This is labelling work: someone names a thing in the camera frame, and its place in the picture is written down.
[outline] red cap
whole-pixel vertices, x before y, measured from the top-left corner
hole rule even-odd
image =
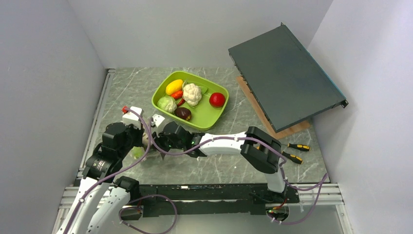
[[[122,108],[122,112],[123,112],[124,114],[126,114],[126,112],[128,112],[128,111],[126,110],[126,108],[127,108],[127,106],[124,106],[124,107]]]

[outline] yellow and black screwdriver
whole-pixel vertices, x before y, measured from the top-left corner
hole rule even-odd
[[[291,155],[291,154],[286,153],[286,152],[284,152],[284,151],[281,151],[281,154],[282,154],[284,157],[286,157],[287,159],[293,161],[293,162],[296,163],[296,164],[302,164],[302,159],[301,159],[300,157],[298,157],[298,156]]]
[[[303,145],[303,144],[287,144],[287,147],[297,149],[299,151],[310,151],[310,147],[308,145]]]

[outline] gray wall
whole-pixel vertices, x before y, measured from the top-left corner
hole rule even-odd
[[[107,68],[232,66],[228,48],[284,22],[306,47],[332,0],[69,0]]]
[[[412,233],[413,5],[334,0],[309,51],[347,96],[317,116],[356,233]]]
[[[52,231],[105,70],[66,0],[0,4],[0,227]]]

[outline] yellow vegetable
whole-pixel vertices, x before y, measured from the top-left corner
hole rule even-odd
[[[165,93],[167,95],[172,95],[173,93],[175,93],[176,91],[182,90],[182,84],[184,83],[183,80],[181,79],[177,79],[172,81],[171,83],[169,83],[167,85],[167,88],[165,90]]]

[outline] wooden board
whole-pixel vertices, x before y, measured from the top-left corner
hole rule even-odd
[[[263,123],[265,129],[273,138],[280,139],[310,127],[310,123],[307,120],[305,120],[292,127],[282,130],[281,132],[276,133],[273,127],[271,126],[270,122],[265,117],[263,110],[261,109],[260,105],[258,104],[257,100],[255,99],[254,95],[252,94],[243,77],[237,77],[236,79],[238,84],[240,85],[241,90],[244,92],[246,98],[251,103],[252,108],[254,108],[254,111],[257,113],[258,117]]]

